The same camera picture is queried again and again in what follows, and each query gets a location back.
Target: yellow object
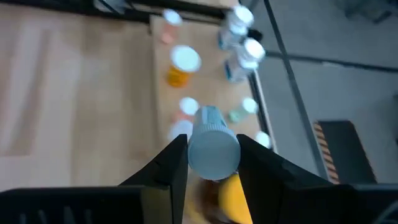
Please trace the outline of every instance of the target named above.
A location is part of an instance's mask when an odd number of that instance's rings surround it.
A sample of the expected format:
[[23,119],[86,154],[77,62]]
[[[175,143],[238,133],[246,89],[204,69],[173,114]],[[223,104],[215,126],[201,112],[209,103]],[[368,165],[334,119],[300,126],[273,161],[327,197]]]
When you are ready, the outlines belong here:
[[218,196],[220,209],[229,219],[240,224],[253,223],[238,174],[231,176],[221,186]]
[[186,45],[175,46],[171,50],[170,59],[172,65],[167,72],[167,82],[174,87],[186,85],[190,76],[201,66],[199,54]]

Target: white bottle cap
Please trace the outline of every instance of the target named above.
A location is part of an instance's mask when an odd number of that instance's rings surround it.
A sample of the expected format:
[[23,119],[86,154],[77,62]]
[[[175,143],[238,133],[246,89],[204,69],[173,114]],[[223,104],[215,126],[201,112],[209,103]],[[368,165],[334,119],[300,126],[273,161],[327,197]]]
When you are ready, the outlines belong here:
[[259,62],[266,54],[262,45],[253,38],[247,38],[243,42],[242,57],[251,62]]
[[259,109],[259,105],[250,97],[243,99],[242,107],[246,112],[251,114],[256,114]]
[[193,124],[187,120],[177,121],[170,129],[169,136],[167,138],[173,141],[180,134],[187,134],[188,139],[192,135]]
[[233,7],[233,16],[230,18],[238,26],[250,27],[254,22],[254,16],[251,11],[241,5]]
[[182,24],[181,16],[172,9],[163,10],[163,18],[173,26],[180,26]]
[[272,148],[271,138],[268,136],[268,134],[263,133],[262,131],[259,131],[256,134],[256,141],[268,149]]
[[199,109],[198,102],[190,97],[185,97],[180,100],[180,109],[186,115],[193,116]]
[[177,45],[173,47],[170,57],[173,65],[183,72],[196,72],[201,65],[199,54],[186,45]]
[[189,166],[203,179],[221,180],[235,173],[240,160],[241,146],[219,109],[200,108],[188,143]]

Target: orange and black striped tape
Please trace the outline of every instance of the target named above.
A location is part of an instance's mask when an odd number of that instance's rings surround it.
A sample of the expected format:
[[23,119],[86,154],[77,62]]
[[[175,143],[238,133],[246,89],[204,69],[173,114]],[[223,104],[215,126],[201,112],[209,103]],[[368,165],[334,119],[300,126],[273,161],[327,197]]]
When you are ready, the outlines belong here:
[[318,122],[314,122],[313,128],[315,131],[315,135],[317,136],[318,143],[321,147],[322,157],[326,165],[329,179],[332,183],[339,184],[340,181],[338,178],[337,170],[333,163],[333,158],[331,157],[328,143],[326,142],[326,138],[322,131],[322,127],[319,125]]

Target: white cap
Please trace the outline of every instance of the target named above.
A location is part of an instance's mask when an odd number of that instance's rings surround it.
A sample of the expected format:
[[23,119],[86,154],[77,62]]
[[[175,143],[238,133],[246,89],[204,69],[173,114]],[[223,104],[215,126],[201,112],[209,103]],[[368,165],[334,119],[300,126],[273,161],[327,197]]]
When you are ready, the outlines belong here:
[[185,97],[180,100],[180,109],[186,115],[193,116],[199,109],[199,104],[195,99]]
[[230,17],[231,21],[237,26],[250,27],[254,22],[254,16],[251,11],[241,5],[233,7],[233,16]]
[[256,114],[259,109],[259,105],[250,97],[243,99],[242,107],[246,112],[251,114]]
[[268,149],[272,148],[271,138],[268,136],[268,134],[263,133],[262,131],[257,132],[256,141]]
[[169,132],[169,136],[167,136],[167,138],[170,141],[173,141],[178,135],[187,134],[188,139],[190,139],[192,135],[192,129],[193,129],[192,122],[187,120],[177,121],[175,124],[173,124]]
[[170,57],[173,65],[183,72],[196,72],[201,65],[199,54],[186,45],[173,47]]
[[203,179],[221,180],[238,169],[240,160],[241,146],[226,127],[219,109],[214,106],[200,108],[188,143],[190,167]]
[[251,62],[259,62],[266,54],[262,45],[253,38],[247,38],[243,42],[242,57]]
[[164,19],[173,26],[180,26],[182,24],[181,16],[172,9],[163,10]]

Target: gray floor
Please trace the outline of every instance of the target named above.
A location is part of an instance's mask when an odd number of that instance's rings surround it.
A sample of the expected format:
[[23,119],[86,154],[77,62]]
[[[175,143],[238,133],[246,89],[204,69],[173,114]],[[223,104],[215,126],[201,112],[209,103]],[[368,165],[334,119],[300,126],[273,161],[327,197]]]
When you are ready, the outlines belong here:
[[[361,16],[348,20],[334,1],[270,2],[288,54],[398,67],[398,18],[374,25]],[[263,1],[253,13],[263,46],[279,51]],[[377,180],[398,182],[398,73],[291,64],[310,122],[352,121]],[[279,154],[317,174],[282,61],[267,58],[259,74]]]

